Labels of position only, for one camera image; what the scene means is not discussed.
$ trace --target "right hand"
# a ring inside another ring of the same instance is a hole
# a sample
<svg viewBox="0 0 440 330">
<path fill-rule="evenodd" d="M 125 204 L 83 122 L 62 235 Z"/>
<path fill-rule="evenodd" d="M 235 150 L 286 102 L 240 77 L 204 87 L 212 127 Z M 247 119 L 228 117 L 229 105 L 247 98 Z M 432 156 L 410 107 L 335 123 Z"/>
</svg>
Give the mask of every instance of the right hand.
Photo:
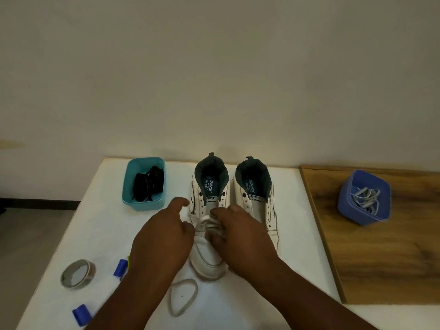
<svg viewBox="0 0 440 330">
<path fill-rule="evenodd" d="M 265 226 L 239 205 L 215 208 L 211 214 L 226 230 L 223 237 L 213 231 L 207 231 L 205 236 L 220 257 L 250 284 L 264 280 L 267 272 L 279 261 Z"/>
</svg>

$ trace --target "duct tape roll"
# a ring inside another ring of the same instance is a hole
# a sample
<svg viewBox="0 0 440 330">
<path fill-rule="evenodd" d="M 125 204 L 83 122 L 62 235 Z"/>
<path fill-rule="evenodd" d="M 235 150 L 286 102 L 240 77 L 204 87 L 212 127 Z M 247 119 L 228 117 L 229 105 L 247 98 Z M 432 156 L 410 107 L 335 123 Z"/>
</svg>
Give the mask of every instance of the duct tape roll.
<svg viewBox="0 0 440 330">
<path fill-rule="evenodd" d="M 96 266 L 91 261 L 80 259 L 70 264 L 61 274 L 60 282 L 65 288 L 83 288 L 95 277 Z"/>
</svg>

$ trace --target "teal plastic container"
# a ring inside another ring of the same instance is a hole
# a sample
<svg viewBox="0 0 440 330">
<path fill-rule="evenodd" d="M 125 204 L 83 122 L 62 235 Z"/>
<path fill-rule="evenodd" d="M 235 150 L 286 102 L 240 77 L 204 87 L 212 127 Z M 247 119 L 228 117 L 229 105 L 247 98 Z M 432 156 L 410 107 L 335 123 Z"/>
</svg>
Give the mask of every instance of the teal plastic container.
<svg viewBox="0 0 440 330">
<path fill-rule="evenodd" d="M 133 184 L 136 174 L 145 174 L 154 165 L 164 170 L 164 189 L 162 193 L 152 195 L 152 201 L 136 201 L 133 198 Z M 124 185 L 122 187 L 122 202 L 125 205 L 133 207 L 136 211 L 149 211 L 152 209 L 161 209 L 165 204 L 166 194 L 166 171 L 165 161 L 160 157 L 140 157 L 130 160 L 125 170 Z"/>
</svg>

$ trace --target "wooden board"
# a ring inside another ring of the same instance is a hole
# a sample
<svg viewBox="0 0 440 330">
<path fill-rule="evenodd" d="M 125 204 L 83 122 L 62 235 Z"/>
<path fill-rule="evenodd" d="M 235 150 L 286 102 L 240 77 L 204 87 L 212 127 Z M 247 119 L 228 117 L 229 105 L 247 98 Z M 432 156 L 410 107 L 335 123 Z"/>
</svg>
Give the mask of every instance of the wooden board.
<svg viewBox="0 0 440 330">
<path fill-rule="evenodd" d="M 364 170 L 391 185 L 391 217 L 362 227 L 337 209 L 355 168 L 301 166 L 342 303 L 440 304 L 440 173 Z"/>
</svg>

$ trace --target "sneaker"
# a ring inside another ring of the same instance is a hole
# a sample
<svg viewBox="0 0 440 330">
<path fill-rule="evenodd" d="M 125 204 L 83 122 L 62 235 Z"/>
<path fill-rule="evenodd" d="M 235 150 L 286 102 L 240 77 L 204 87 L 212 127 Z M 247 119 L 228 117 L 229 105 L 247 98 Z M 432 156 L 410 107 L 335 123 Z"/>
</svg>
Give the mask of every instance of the sneaker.
<svg viewBox="0 0 440 330">
<path fill-rule="evenodd" d="M 223 233 L 220 222 L 210 215 L 215 207 L 229 206 L 229 175 L 223 161 L 209 153 L 195 167 L 191 186 L 190 220 L 195 237 L 190 263 L 201 278 L 217 280 L 225 274 L 227 265 L 205 239 L 205 232 Z"/>
<path fill-rule="evenodd" d="M 237 205 L 266 226 L 267 233 L 278 250 L 274 186 L 267 166 L 248 156 L 235 170 L 234 188 Z"/>
</svg>

